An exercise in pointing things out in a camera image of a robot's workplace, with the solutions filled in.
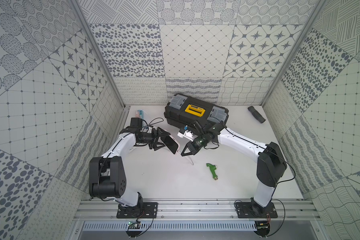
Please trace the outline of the black toolbox yellow latch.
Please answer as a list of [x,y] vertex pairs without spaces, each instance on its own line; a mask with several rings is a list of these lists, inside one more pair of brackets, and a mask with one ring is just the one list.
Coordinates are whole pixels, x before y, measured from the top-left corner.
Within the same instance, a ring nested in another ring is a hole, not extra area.
[[229,118],[227,108],[205,102],[183,94],[175,94],[165,106],[164,116],[169,125],[179,129],[192,123],[226,123]]

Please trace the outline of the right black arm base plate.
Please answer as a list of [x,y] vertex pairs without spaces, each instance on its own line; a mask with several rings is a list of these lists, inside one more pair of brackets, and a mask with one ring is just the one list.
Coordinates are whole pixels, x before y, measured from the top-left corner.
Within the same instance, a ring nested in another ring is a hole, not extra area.
[[258,205],[256,202],[236,201],[234,203],[239,219],[276,219],[278,213],[274,203],[270,202],[266,207]]

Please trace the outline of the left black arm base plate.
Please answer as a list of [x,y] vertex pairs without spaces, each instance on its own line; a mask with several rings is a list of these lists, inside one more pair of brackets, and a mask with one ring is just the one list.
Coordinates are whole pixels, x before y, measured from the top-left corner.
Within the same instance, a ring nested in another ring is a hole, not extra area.
[[135,207],[125,207],[119,204],[117,219],[155,219],[158,205],[158,202],[146,202]]

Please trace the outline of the aluminium frame rail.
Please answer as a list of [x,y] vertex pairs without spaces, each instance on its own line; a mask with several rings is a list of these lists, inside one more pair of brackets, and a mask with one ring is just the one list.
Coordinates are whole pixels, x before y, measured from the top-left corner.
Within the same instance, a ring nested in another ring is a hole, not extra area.
[[[253,218],[249,213],[243,213],[235,207],[240,202],[234,199],[146,199],[145,202],[155,202],[157,207],[150,211],[144,210],[144,216],[150,220],[151,214],[157,221],[265,221],[267,218]],[[269,216],[272,221],[313,221],[320,216],[311,201],[304,200],[272,200],[274,207]],[[81,201],[74,216],[75,221],[119,221],[135,220],[137,213],[119,210],[119,204],[113,201],[103,202],[93,199]]]

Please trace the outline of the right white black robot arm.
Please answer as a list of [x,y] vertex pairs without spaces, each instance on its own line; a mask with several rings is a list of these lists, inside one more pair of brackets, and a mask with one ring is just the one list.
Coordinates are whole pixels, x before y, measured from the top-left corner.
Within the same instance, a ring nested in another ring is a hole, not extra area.
[[277,185],[288,167],[278,144],[274,142],[264,144],[251,140],[237,134],[223,122],[202,126],[199,121],[195,121],[192,127],[180,128],[178,137],[189,140],[181,153],[183,157],[196,155],[208,143],[215,142],[251,158],[257,164],[256,176],[259,180],[251,204],[261,210],[269,206]]

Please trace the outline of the green plastic pipe fitting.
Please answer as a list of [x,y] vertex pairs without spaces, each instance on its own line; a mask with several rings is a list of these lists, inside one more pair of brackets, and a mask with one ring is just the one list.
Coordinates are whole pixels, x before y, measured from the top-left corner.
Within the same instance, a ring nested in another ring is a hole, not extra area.
[[209,168],[211,174],[212,174],[212,177],[213,179],[216,181],[218,180],[218,175],[216,174],[216,170],[217,170],[217,166],[216,165],[213,165],[213,164],[210,164],[210,163],[207,163],[206,166]]

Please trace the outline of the black cylindrical tube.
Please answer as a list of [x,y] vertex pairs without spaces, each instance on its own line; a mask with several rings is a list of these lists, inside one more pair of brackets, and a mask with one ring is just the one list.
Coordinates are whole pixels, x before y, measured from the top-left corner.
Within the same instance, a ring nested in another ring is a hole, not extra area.
[[255,107],[250,106],[248,107],[248,110],[253,115],[253,117],[261,124],[266,121],[266,119],[255,109]]

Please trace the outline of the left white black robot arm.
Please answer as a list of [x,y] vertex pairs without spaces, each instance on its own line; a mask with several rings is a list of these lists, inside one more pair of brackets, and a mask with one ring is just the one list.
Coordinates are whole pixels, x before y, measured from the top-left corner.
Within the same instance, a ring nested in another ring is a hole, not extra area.
[[151,150],[159,150],[165,145],[159,143],[161,137],[171,134],[161,128],[151,132],[141,131],[141,127],[123,129],[116,142],[100,157],[89,163],[89,194],[102,201],[115,200],[123,207],[142,207],[142,197],[128,187],[123,158],[136,144],[147,145]]

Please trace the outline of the black smartphone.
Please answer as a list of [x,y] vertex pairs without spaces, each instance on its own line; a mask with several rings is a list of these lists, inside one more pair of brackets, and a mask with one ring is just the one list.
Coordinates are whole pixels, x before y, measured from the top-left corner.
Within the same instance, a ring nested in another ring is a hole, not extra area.
[[161,141],[171,151],[172,154],[176,154],[180,148],[179,143],[171,135],[161,137]]

